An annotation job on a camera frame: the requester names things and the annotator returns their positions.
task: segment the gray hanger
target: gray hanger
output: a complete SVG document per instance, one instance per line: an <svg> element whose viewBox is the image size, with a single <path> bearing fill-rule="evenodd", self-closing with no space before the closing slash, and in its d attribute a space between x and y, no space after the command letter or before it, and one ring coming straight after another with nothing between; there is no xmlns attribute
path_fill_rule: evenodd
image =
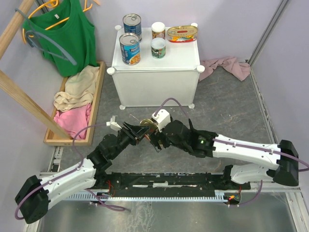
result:
<svg viewBox="0 0 309 232"><path fill-rule="evenodd" d="M36 48L38 48L38 49L41 50L41 51L44 51L44 52L46 52L46 53L51 54L52 56L59 57L59 58L61 58L61 59L63 59L63 60L67 60L67 61L71 62L73 65L77 65L76 60L75 60L63 47L61 47L58 43L56 43L54 40L52 40L52 39L49 38L48 36L46 36L46 35L44 35L44 34L42 34L42 33L40 33L40 32L37 32L37 31L33 28L33 26L31 25L31 21L28 19L28 17L27 17L21 10L19 10L19 9L16 8L15 11L18 11L18 12L26 19L26 21L28 22L29 26L31 27L31 30L28 30L28 31L26 32L26 34L25 34L25 36L26 36L26 41L29 43L29 45L30 45L31 47L36 47ZM46 39L47 41L49 41L50 43L52 43L54 46L56 46L56 48L58 48L58 49L60 50L61 55L58 55L58 54L53 53L53 52L50 52L50 51L46 51L46 50L44 50L43 48L41 48L40 46L38 46L38 45L33 41L33 39L29 37L30 34L33 35L34 38L36 38L36 39L39 39L39 38L42 37L42 38Z"/></svg>

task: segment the orange hanger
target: orange hanger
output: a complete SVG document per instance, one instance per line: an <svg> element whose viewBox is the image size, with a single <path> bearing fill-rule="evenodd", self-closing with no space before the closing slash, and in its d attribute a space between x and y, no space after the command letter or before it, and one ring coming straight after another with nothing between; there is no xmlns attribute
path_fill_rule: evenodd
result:
<svg viewBox="0 0 309 232"><path fill-rule="evenodd" d="M96 4L100 5L100 2L98 0L93 0ZM48 7L48 8L53 8L53 7L56 7L58 6L59 4L59 0L50 0L44 4L42 4L41 6L39 6L37 9L35 9L30 15L28 18L31 18L38 10L40 10L41 8L43 8L44 6ZM89 9L92 8L92 5L91 4L88 8L87 8L87 0L85 0L85 4L84 4L84 9L83 9L83 12L85 11L88 11ZM65 19L62 19L61 21L49 26L48 28L46 28L45 30L49 30L50 28L53 28L57 25L59 25L60 23L63 23L65 21L67 21L69 19L69 17L65 18ZM24 43L26 44L26 37L25 37L25 29L23 28L23 41Z"/></svg>

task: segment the clothes hanger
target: clothes hanger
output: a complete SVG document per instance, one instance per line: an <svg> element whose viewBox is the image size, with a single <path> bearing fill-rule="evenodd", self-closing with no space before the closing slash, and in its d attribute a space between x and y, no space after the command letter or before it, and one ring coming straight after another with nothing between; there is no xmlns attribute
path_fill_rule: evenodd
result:
<svg viewBox="0 0 309 232"><path fill-rule="evenodd" d="M40 32L37 32L36 30L34 30L34 28L33 28L32 25L31 25L31 21L29 20L29 18L28 18L21 10L19 10L19 9L16 8L15 11L18 11L18 12L26 19L26 21L28 22L28 24L29 24L29 26L30 26L30 28L31 28L31 30L28 30L28 31L26 32L26 38L27 38L27 41L28 41L28 43L29 43L29 45L30 45L31 47L36 47L36 48L38 48L38 49L41 50L41 51L47 52L47 53L49 53L49 54L51 54L51 55L53 55L53 56L59 57L59 58L61 58L61 59L63 59L63 60L67 60L67 61L71 62L73 65L77 65L76 60L75 60L63 47L61 47L61 46L60 46L58 43L56 43L54 40L50 39L48 36L46 36L46 35L44 35L44 34L42 34L42 33L40 33ZM50 51L45 51L43 48L41 48L40 46L38 46L38 45L30 38L30 35L29 35L29 34L32 34L32 37L37 38L37 39L39 39L40 37L42 37L42 38L48 40L50 43L52 43L56 48L58 48L58 49L60 50L61 55L58 55L58 54L53 53L53 52L50 52Z"/></svg>
<svg viewBox="0 0 309 232"><path fill-rule="evenodd" d="M98 0L93 0L96 4L100 5L100 2ZM48 8L53 8L53 7L56 7L58 6L59 4L59 0L50 0L44 4L42 4L41 6L39 6L37 9L35 9L29 16L28 18L31 18L38 10L40 10L41 8L43 8L44 6L48 7ZM86 12L88 11L89 9L91 9L93 6L93 4L91 4L88 8L87 8L87 0L85 0L85 4L84 4L84 9L83 9L83 12ZM69 19L69 17L65 18L65 19L62 19L61 21L49 26L48 28L46 28L45 30L49 30L65 21L67 21ZM25 37L25 29L23 28L23 41L24 43L26 44L26 37Z"/></svg>

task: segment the wall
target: wall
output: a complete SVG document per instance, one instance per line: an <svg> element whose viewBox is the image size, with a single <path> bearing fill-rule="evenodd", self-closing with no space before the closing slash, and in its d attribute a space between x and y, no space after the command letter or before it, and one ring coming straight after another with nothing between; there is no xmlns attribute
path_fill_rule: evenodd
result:
<svg viewBox="0 0 309 232"><path fill-rule="evenodd" d="M2 3L0 33L14 15L21 0ZM21 31L0 61L0 69L13 79L48 114L62 77L53 65L21 39ZM53 148L43 143L46 126L0 90L0 231L20 232L24 221L14 218L14 198L24 181L47 168Z"/></svg>
<svg viewBox="0 0 309 232"><path fill-rule="evenodd" d="M279 139L293 141L309 162L309 1L292 0L253 70ZM300 174L309 206L309 173Z"/></svg>
<svg viewBox="0 0 309 232"><path fill-rule="evenodd" d="M156 21L167 27L198 23L201 60L236 56L250 58L280 0L100 0L87 13L96 26L98 58L112 63L116 25L137 13L143 27Z"/></svg>

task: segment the wooden frame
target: wooden frame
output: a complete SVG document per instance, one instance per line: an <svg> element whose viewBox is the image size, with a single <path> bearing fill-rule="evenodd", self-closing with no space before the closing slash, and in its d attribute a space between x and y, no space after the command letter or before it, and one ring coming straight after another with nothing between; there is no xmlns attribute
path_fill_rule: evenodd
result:
<svg viewBox="0 0 309 232"><path fill-rule="evenodd" d="M101 90L103 85L103 79L104 79L104 73L105 73L105 63L103 61L98 61L100 64L100 69L98 72L98 80L96 84L96 90L92 101L92 108L91 108L91 114L88 125L94 125L96 123L97 119L97 113L98 113L98 104L100 101L101 96ZM65 84L68 80L68 77L64 78L60 87L59 91L64 91ZM54 118L56 115L57 109L54 107L53 113L51 118ZM93 133L94 133L94 127L90 127L87 129L86 139L84 140L76 140L75 145L77 146L90 146L92 143ZM50 129L47 129L44 143L52 146L72 146L73 139L72 138L61 138L57 134L53 133Z"/></svg>
<svg viewBox="0 0 309 232"><path fill-rule="evenodd" d="M34 0L23 0L19 6L19 10L27 15L33 3ZM0 36L0 59L3 57L6 49L10 45L13 37L16 35L18 29L21 27L24 20L24 17L19 12L16 12L10 23L4 30L3 34ZM0 88L9 96L11 96L15 101L17 101L22 107L24 107L31 114L33 114L39 121L45 124L50 131L57 135L58 138L69 140L71 139L69 134L63 128L61 128L52 117L50 117L33 99L31 99L14 81L12 81L1 70ZM96 106L98 104L98 101L99 99L96 102L93 102L93 104ZM94 107L91 112L91 114L93 115L91 117L91 123L94 123L96 120L97 110L98 107ZM92 135L90 132L87 132L87 136L89 136L88 140L92 141Z"/></svg>

